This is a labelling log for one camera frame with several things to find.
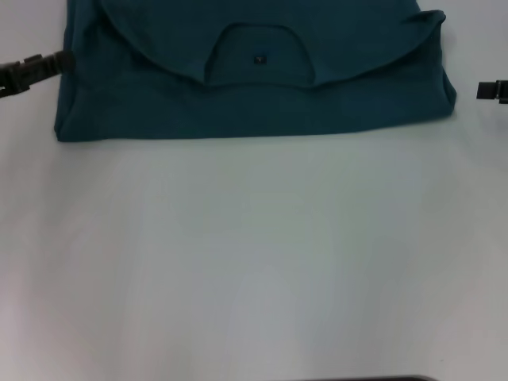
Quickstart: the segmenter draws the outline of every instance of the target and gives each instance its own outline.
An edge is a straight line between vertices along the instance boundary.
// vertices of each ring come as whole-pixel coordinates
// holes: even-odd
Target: fabric
[[[414,0],[69,0],[61,141],[354,133],[447,117]]]

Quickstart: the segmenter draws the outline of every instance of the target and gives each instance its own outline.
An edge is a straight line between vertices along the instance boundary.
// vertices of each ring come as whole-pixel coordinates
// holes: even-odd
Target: teal shirt
[[[452,114],[414,0],[68,0],[61,141],[354,133]]]

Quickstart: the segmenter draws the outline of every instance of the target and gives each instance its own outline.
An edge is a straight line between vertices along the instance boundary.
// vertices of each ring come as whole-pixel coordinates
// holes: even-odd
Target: white surface
[[[0,61],[64,0],[0,0]],[[443,9],[457,116],[355,136],[62,145],[0,101],[0,379],[508,374],[508,3]]]

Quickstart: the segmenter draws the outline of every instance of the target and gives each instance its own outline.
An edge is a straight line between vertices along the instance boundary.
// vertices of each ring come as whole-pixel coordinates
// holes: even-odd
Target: folded shirt
[[[354,133],[452,114],[415,0],[68,0],[60,141]]]

